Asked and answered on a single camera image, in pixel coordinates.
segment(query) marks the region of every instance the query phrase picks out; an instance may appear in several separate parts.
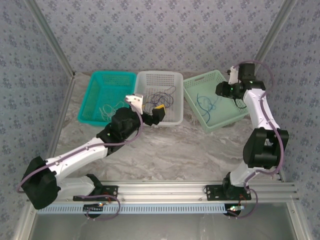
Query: teal basket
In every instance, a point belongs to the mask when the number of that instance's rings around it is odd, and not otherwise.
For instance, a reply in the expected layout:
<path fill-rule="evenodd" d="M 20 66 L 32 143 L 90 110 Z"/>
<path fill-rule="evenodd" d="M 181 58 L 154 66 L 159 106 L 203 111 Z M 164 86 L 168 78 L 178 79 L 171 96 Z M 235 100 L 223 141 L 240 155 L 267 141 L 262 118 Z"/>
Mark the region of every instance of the teal basket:
<path fill-rule="evenodd" d="M 232 124 L 248 114 L 242 100 L 216 95 L 216 87 L 226 81 L 218 70 L 210 71 L 183 81 L 184 97 L 199 120 L 203 130 L 209 133 Z"/>
<path fill-rule="evenodd" d="M 96 71 L 92 74 L 78 114 L 78 121 L 106 126 L 111 116 L 125 103 L 126 95 L 135 91 L 137 75 L 125 71 Z"/>

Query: marble surface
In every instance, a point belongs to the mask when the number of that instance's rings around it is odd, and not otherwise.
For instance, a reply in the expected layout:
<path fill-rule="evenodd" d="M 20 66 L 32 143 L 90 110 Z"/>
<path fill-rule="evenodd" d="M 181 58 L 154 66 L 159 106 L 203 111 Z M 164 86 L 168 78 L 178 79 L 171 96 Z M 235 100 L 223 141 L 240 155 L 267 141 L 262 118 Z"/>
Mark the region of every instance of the marble surface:
<path fill-rule="evenodd" d="M 184 79 L 199 73 L 182 73 Z M 75 85 L 55 155 L 78 147 L 100 132 L 78 122 L 77 116 L 90 76 L 75 75 Z M 175 127 L 144 127 L 141 136 L 108 157 L 94 161 L 70 177 L 95 174 L 100 180 L 222 180 L 242 161 L 252 132 L 249 117 L 211 133 L 202 130 L 184 101 L 183 122 Z"/>

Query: yellow connector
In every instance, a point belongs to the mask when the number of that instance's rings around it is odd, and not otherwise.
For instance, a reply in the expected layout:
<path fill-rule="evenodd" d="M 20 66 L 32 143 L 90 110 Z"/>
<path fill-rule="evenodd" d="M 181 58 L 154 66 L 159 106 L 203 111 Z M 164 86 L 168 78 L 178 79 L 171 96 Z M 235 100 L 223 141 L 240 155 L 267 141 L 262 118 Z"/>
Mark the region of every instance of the yellow connector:
<path fill-rule="evenodd" d="M 154 109 L 162 109 L 162 108 L 164 108 L 164 114 L 166 114 L 166 106 L 164 104 L 156 106 Z"/>

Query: patterned wallpaper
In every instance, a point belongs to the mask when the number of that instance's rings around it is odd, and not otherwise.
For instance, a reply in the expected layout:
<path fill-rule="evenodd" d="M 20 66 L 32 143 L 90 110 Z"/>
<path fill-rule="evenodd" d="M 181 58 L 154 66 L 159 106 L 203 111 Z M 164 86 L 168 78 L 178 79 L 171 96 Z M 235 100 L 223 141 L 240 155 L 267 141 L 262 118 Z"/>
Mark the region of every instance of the patterned wallpaper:
<path fill-rule="evenodd" d="M 0 239 L 10 240 L 30 160 L 45 156 L 69 84 L 23 0 L 0 1 Z"/>
<path fill-rule="evenodd" d="M 251 59 L 283 0 L 36 0 L 76 72 L 225 70 Z"/>
<path fill-rule="evenodd" d="M 284 171 L 297 182 L 315 239 L 320 239 L 320 2 L 301 0 L 266 56 L 276 77 L 268 102 L 290 140 Z M 268 80 L 259 68 L 258 77 Z"/>

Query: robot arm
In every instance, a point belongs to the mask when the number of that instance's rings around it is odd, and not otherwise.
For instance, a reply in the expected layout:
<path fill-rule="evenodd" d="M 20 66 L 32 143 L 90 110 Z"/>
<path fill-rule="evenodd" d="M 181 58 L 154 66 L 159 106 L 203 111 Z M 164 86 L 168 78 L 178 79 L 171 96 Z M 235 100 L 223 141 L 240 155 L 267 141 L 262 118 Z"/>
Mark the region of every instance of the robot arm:
<path fill-rule="evenodd" d="M 164 106 L 153 109 L 152 115 L 143 112 L 143 96 L 140 94 L 127 95 L 125 100 L 133 108 L 119 108 L 112 116 L 111 123 L 89 142 L 60 156 L 46 160 L 38 156 L 30 162 L 17 188 L 22 187 L 35 209 L 45 208 L 56 199 L 102 194 L 103 188 L 92 174 L 81 178 L 66 177 L 132 142 L 139 136 L 142 123 L 157 125 L 165 116 Z M 135 137 L 128 140 L 136 131 Z"/>
<path fill-rule="evenodd" d="M 262 81 L 256 80 L 255 65 L 244 63 L 239 66 L 238 71 L 232 67 L 229 73 L 229 82 L 219 83 L 215 93 L 222 97 L 243 100 L 250 114 L 253 132 L 243 148 L 243 161 L 227 174 L 222 186 L 212 187 L 210 192 L 213 195 L 210 196 L 210 200 L 221 200 L 221 197 L 240 200 L 239 194 L 247 193 L 245 186 L 249 179 L 278 166 L 281 156 L 280 145 L 271 124 L 278 131 L 284 149 L 289 139 L 288 132 L 281 130 L 272 116 L 265 97 L 266 87 Z"/>

